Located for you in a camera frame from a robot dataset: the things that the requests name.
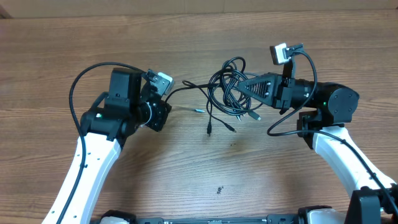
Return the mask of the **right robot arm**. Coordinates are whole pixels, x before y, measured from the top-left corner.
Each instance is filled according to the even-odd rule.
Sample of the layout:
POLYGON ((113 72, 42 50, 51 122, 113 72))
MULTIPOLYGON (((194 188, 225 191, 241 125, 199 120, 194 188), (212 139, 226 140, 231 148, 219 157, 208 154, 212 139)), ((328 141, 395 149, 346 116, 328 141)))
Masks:
POLYGON ((289 60, 281 75, 266 73, 240 81, 238 91, 278 109, 298 112, 297 128, 290 134, 303 138, 338 176, 350 203, 346 215, 331 208, 302 208, 304 223, 382 223, 381 213, 397 223, 397 183, 381 172, 352 140, 346 124, 357 109, 359 94, 338 83, 294 78, 289 60))

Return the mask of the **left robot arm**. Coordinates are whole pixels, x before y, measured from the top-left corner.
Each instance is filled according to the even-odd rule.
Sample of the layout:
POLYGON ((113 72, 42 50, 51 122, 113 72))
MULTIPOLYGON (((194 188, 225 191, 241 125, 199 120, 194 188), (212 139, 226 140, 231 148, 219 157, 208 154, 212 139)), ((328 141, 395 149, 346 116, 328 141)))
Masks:
POLYGON ((162 100, 174 85, 162 72, 114 68, 109 90, 79 121, 71 166, 44 223, 89 223, 106 177, 126 139, 141 126, 159 132, 171 106, 162 100))

